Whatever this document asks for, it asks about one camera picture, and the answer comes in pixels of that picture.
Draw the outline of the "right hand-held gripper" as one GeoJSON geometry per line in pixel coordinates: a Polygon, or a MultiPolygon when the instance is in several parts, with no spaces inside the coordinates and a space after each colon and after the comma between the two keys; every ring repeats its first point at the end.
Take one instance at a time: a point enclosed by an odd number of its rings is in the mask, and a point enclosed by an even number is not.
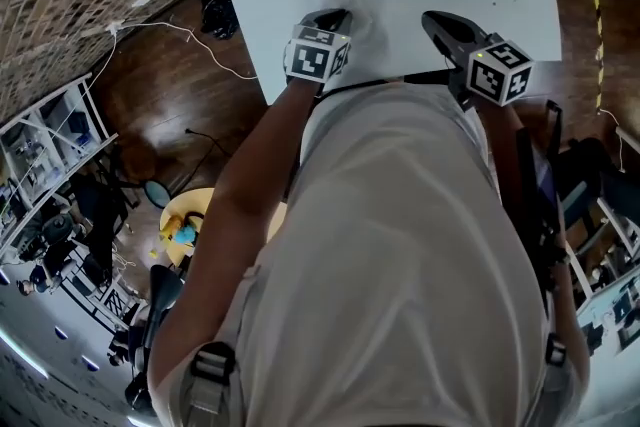
{"type": "Polygon", "coordinates": [[[514,42],[487,35],[471,20],[444,11],[425,11],[423,29],[455,64],[449,89],[464,110],[472,95],[504,107],[527,91],[534,61],[514,42]]]}

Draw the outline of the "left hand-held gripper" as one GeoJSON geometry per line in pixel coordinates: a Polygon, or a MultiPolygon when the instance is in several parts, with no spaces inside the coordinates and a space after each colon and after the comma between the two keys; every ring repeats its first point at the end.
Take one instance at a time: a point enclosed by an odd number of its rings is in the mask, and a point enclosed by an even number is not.
{"type": "Polygon", "coordinates": [[[346,9],[323,9],[308,13],[293,28],[283,53],[286,84],[303,80],[324,86],[340,75],[351,49],[353,14],[346,9]]]}

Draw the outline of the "white cloth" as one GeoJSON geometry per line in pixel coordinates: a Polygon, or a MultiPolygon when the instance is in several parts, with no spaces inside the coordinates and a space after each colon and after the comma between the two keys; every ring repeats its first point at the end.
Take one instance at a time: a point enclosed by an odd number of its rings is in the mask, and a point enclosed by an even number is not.
{"type": "Polygon", "coordinates": [[[351,34],[356,42],[362,42],[373,32],[374,19],[365,0],[317,0],[317,6],[323,9],[346,9],[353,14],[351,34]]]}

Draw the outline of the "person's left forearm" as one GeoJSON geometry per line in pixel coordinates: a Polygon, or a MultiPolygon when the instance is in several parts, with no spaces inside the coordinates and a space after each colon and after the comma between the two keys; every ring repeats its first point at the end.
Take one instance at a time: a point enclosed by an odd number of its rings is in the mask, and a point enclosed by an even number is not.
{"type": "Polygon", "coordinates": [[[264,237],[287,188],[321,85],[294,78],[219,176],[207,211],[223,230],[264,237]]]}

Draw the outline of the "yellow black striped tape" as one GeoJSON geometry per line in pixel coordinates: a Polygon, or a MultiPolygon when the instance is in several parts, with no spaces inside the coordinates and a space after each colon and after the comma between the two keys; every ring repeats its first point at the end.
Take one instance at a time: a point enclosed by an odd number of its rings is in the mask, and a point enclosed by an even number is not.
{"type": "Polygon", "coordinates": [[[596,62],[598,65],[596,111],[599,113],[602,107],[603,82],[604,82],[604,70],[605,70],[601,0],[594,0],[594,7],[595,7],[595,15],[596,15],[596,30],[597,30],[597,36],[598,36],[598,47],[596,50],[596,62]]]}

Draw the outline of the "black tablet screen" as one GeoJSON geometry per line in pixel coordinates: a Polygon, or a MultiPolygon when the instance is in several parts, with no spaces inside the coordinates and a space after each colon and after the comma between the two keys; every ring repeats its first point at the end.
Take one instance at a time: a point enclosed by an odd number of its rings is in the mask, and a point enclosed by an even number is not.
{"type": "Polygon", "coordinates": [[[534,223],[551,230],[559,228],[559,211],[553,172],[549,161],[533,143],[529,131],[516,132],[523,188],[522,197],[534,223]]]}

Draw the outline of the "black office chair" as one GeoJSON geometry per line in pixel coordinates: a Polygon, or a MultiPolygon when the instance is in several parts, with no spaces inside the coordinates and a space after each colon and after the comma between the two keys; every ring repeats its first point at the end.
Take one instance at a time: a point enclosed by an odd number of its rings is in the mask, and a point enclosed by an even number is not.
{"type": "Polygon", "coordinates": [[[102,268],[111,268],[113,242],[128,217],[126,204],[113,189],[91,175],[76,173],[70,184],[81,215],[91,223],[85,244],[102,268]]]}
{"type": "Polygon", "coordinates": [[[590,208],[602,198],[613,212],[640,228],[640,177],[618,170],[603,143],[596,138],[571,139],[569,148],[551,161],[554,183],[561,202],[579,186],[585,189],[564,212],[565,228],[582,220],[589,236],[596,234],[590,208]]]}

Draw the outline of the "round wooden table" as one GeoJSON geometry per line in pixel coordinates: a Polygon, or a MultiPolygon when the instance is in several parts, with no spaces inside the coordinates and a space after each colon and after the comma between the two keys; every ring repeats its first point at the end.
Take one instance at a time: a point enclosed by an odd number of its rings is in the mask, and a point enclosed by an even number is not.
{"type": "MultiPolygon", "coordinates": [[[[214,189],[212,187],[198,188],[183,192],[171,199],[169,204],[162,211],[159,221],[160,230],[166,220],[172,215],[181,216],[183,218],[183,222],[185,222],[189,212],[204,214],[207,210],[213,192],[214,189]]],[[[163,243],[167,256],[175,267],[179,267],[183,259],[187,256],[191,256],[194,251],[194,246],[177,244],[173,240],[163,243]]]]}

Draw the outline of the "person's white shirt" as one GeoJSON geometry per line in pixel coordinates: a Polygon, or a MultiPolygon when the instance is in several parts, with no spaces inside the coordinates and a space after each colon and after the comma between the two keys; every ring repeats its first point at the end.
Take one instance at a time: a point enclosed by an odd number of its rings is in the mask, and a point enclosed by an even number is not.
{"type": "Polygon", "coordinates": [[[148,371],[162,427],[566,427],[589,381],[480,116],[440,85],[316,102],[264,237],[204,217],[148,371]]]}

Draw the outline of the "round dark stool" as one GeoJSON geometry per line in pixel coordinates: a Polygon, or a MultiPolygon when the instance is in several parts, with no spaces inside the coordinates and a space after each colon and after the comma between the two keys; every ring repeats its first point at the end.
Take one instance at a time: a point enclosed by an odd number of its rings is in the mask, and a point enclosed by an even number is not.
{"type": "Polygon", "coordinates": [[[165,185],[155,180],[147,180],[143,190],[148,200],[157,208],[164,209],[171,201],[171,193],[165,185]]]}

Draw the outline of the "yellow bottle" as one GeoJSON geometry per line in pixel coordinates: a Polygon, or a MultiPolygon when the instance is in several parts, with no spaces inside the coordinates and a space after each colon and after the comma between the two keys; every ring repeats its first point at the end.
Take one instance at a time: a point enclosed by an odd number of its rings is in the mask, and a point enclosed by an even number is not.
{"type": "Polygon", "coordinates": [[[163,242],[171,241],[183,226],[183,218],[179,215],[170,216],[161,230],[159,231],[159,239],[163,242]]]}

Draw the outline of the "white metal shelf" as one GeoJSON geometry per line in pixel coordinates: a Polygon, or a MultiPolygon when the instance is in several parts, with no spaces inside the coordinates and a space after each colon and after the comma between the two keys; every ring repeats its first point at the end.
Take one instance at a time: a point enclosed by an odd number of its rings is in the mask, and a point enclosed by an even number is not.
{"type": "Polygon", "coordinates": [[[47,200],[113,143],[90,93],[90,73],[48,94],[0,127],[0,263],[47,200]]]}

